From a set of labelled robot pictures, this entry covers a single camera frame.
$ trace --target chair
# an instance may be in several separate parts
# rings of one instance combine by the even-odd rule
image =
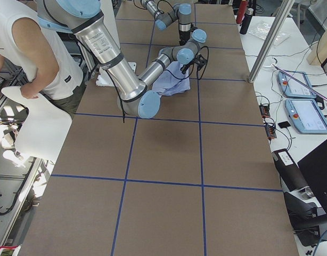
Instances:
[[[298,29],[300,29],[300,24],[303,23],[303,21],[306,19],[306,11],[307,9],[315,4],[319,2],[319,0],[295,0],[292,9],[296,9],[297,10],[297,27]],[[278,7],[276,9],[276,11],[272,14],[272,16],[276,16],[276,14],[278,13],[280,7]]]
[[[72,122],[70,115],[40,93],[38,99],[24,98],[20,86],[5,87],[2,93],[29,109],[14,143],[16,150],[55,163]]]

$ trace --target black cylinder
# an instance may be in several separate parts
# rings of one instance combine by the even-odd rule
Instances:
[[[245,35],[247,33],[253,13],[254,10],[252,8],[248,8],[247,12],[245,13],[244,19],[242,21],[242,27],[239,31],[239,33],[241,33],[242,35]]]

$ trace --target white table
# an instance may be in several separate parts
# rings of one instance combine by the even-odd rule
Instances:
[[[248,31],[256,27],[262,21],[271,25],[274,21],[274,17],[252,17],[252,21]],[[284,25],[281,28],[281,31],[290,34],[290,37],[278,46],[273,46],[270,50],[269,55],[292,55],[308,48],[307,42],[305,41],[301,32],[299,31],[296,24],[291,18],[286,19]],[[257,56],[264,41],[250,33],[240,36],[243,48],[245,50],[247,63],[249,69],[251,70],[252,66],[255,63],[256,57],[250,55]],[[273,57],[277,60],[277,66],[284,70],[304,71],[307,74],[322,74],[323,70],[320,66],[311,66],[308,64],[306,59],[309,54],[310,51],[305,50],[291,57]],[[272,57],[267,57],[264,62],[264,66],[269,66],[274,63],[274,61],[275,60],[273,60]],[[278,72],[274,72],[275,70],[276,69],[273,67],[263,67],[254,82],[254,87],[255,91],[257,92],[257,95],[261,93],[263,96],[269,98],[270,102],[279,102],[281,100],[281,97],[272,90],[272,85],[273,89],[276,92],[282,94],[282,91],[280,90],[279,85],[277,84]],[[327,84],[327,76],[325,74],[320,76],[308,75],[308,77],[311,84],[313,85]],[[314,89],[327,97],[327,86],[315,87]],[[261,97],[258,97],[257,100],[258,103],[260,103],[261,101],[262,103],[267,103],[267,100],[263,98],[261,99]],[[283,98],[283,101],[280,104],[275,103],[270,105],[270,114],[276,123],[282,121],[290,122],[290,120],[288,120],[288,114],[284,107],[284,100],[285,98]],[[292,139],[292,146],[289,150],[289,153],[296,163],[327,139],[327,134],[300,134],[296,131],[296,129],[293,128],[293,126],[289,128],[289,131],[291,133],[291,136],[294,138]],[[289,137],[289,134],[285,129],[283,129],[283,133],[285,133],[285,135]],[[281,133],[277,132],[277,139],[273,139],[271,141],[271,151],[273,152],[278,149],[286,148],[287,146],[287,138]],[[315,201],[315,203],[319,205],[317,200],[312,199],[312,201]],[[308,250],[314,250],[314,248],[311,248],[310,246],[302,246],[297,236],[295,236],[295,239],[300,255],[304,255],[304,253],[306,253]],[[321,243],[316,252],[316,256],[327,256],[327,242]]]

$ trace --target computer monitor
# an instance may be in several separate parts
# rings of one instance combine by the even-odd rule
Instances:
[[[327,213],[327,139],[301,159],[298,167]]]

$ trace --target metal rod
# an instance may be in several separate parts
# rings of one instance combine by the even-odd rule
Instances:
[[[277,16],[274,20],[274,22],[271,25],[270,31],[263,43],[263,46],[260,49],[260,52],[258,54],[258,57],[254,63],[254,66],[252,67],[251,73],[248,78],[249,83],[253,83],[263,65],[263,62],[265,58],[267,57],[274,41],[276,38],[276,35],[280,31],[285,18],[287,17],[288,13],[290,12],[290,9],[292,5],[294,4],[295,0],[283,0],[280,10],[277,13]]]
[[[280,72],[282,72],[283,74],[285,74],[286,76],[290,77],[291,79],[295,80],[296,82],[298,82],[300,85],[304,86],[305,88],[307,88],[308,90],[310,90],[311,92],[313,92],[314,94],[320,96],[322,99],[324,99],[327,102],[327,97],[323,96],[322,94],[320,94],[319,92],[316,92],[314,89],[310,88],[308,85],[306,85],[305,83],[301,82],[300,80],[298,80],[297,78],[294,78],[293,76],[289,75],[285,70],[274,66],[277,70],[279,70]]]

